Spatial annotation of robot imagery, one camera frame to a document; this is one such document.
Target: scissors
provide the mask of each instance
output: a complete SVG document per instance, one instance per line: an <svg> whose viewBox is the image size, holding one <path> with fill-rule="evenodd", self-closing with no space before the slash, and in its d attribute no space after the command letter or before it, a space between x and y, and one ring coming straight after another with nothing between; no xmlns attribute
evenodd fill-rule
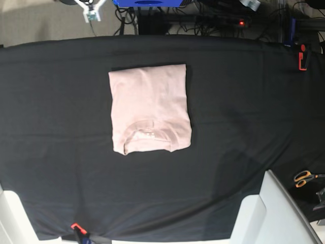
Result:
<svg viewBox="0 0 325 244"><path fill-rule="evenodd" d="M296 183L296 187L300 188L307 184L309 181L321 177L325 177L325 174L312 174L309 170L304 170L294 177L294 182Z"/></svg>

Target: pink t-shirt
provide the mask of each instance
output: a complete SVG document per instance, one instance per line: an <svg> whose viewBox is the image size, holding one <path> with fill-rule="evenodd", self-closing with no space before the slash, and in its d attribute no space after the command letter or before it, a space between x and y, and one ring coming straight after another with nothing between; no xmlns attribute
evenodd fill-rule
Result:
<svg viewBox="0 0 325 244"><path fill-rule="evenodd" d="M185 77L186 65L109 72L114 151L127 155L190 146Z"/></svg>

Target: blue box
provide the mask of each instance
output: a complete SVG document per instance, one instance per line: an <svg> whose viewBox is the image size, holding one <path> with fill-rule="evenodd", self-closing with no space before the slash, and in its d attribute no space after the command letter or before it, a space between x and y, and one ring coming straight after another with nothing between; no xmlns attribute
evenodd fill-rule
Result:
<svg viewBox="0 0 325 244"><path fill-rule="evenodd" d="M115 5L126 7L179 7L183 0L113 0Z"/></svg>

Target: red clamp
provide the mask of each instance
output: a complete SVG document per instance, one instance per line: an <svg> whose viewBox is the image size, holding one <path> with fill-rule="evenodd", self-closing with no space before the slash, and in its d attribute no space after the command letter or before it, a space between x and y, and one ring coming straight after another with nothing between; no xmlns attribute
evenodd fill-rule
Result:
<svg viewBox="0 0 325 244"><path fill-rule="evenodd" d="M308 64L309 64L309 59L311 52L304 44L301 45L301 51L299 52L299 70L301 71L306 71Z"/></svg>
<svg viewBox="0 0 325 244"><path fill-rule="evenodd" d="M74 223L74 224L71 226L72 229L75 229L75 227L77 227L77 228L80 230L80 232L81 232L82 234L84 234L84 235L87 234L87 231L86 231L85 229L81 228L81 226L78 225L77 223Z"/></svg>

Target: white chair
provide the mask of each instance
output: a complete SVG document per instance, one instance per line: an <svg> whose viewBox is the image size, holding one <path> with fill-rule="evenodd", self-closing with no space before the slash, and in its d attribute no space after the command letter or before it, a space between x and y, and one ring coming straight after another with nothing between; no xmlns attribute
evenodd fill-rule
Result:
<svg viewBox="0 0 325 244"><path fill-rule="evenodd" d="M259 195L243 199L230 244L321 244L290 194L271 170Z"/></svg>
<svg viewBox="0 0 325 244"><path fill-rule="evenodd" d="M59 244L61 238L39 241L18 195L4 191L0 185L0 243L1 244Z"/></svg>

